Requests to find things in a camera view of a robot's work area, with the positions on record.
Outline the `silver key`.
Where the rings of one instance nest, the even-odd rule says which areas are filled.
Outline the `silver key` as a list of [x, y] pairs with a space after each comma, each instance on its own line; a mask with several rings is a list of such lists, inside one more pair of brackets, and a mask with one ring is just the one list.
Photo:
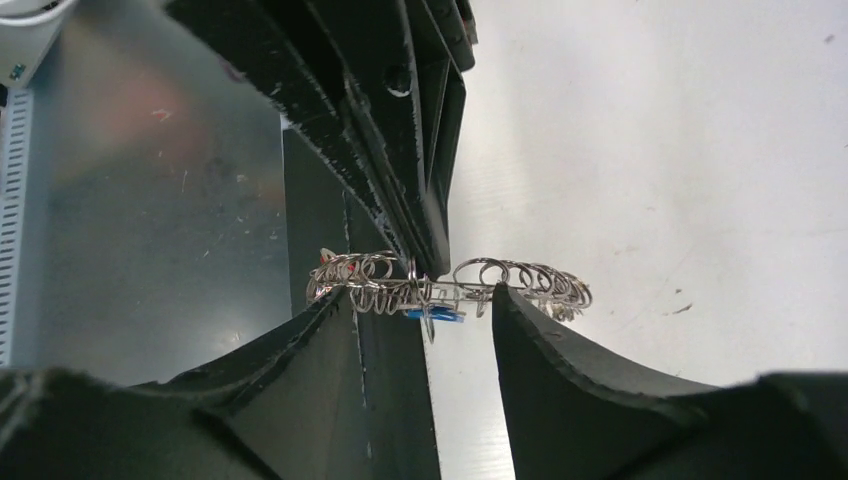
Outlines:
[[426, 318], [422, 321], [425, 329], [427, 342], [432, 345], [435, 341], [435, 323], [432, 318]]

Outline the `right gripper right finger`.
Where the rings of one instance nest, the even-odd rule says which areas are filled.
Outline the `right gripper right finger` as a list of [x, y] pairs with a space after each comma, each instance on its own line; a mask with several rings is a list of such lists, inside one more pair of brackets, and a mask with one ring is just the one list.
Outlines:
[[493, 340], [520, 479], [843, 479], [847, 376], [716, 387], [620, 356], [505, 286]]

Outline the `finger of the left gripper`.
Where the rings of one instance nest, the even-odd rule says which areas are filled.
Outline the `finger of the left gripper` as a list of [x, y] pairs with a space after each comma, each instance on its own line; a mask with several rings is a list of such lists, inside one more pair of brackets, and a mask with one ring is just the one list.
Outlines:
[[450, 268], [447, 200], [475, 64], [465, 1], [314, 1], [341, 64], [357, 199], [419, 273]]
[[389, 247], [423, 258], [402, 205], [378, 178], [362, 107], [306, 1], [168, 1], [168, 16], [222, 57], [282, 113], [362, 205]]

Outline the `metal disc with key rings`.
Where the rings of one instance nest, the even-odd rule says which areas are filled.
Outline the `metal disc with key rings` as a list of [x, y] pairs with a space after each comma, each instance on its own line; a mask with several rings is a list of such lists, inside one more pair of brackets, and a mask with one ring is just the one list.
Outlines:
[[345, 253], [309, 273], [309, 304], [342, 288], [359, 313], [403, 316], [409, 309], [444, 306], [458, 312], [465, 305], [481, 317], [503, 285], [548, 317], [571, 321], [593, 303], [589, 286], [577, 276], [534, 262], [477, 257], [458, 265], [445, 279], [431, 279], [390, 251]]

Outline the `blue key tag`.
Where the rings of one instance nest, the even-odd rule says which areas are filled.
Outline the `blue key tag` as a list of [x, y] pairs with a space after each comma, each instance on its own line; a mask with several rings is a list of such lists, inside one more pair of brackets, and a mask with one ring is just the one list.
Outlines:
[[463, 312], [458, 312], [452, 308], [444, 306], [431, 306], [427, 309], [409, 309], [405, 311], [404, 315], [407, 318], [415, 320], [432, 320], [453, 323], [462, 323], [465, 318]]

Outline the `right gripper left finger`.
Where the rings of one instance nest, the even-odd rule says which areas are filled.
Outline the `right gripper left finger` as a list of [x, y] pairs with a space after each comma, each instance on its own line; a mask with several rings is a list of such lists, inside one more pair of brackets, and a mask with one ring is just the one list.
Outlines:
[[367, 479], [349, 303], [332, 294], [164, 383], [1, 373], [5, 479]]

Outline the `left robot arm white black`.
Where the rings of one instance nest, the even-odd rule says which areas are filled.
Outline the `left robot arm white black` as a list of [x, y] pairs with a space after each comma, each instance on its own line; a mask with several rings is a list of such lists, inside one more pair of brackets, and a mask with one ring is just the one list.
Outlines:
[[280, 279], [314, 248], [451, 266], [464, 1], [5, 1], [35, 91], [26, 258], [47, 281]]

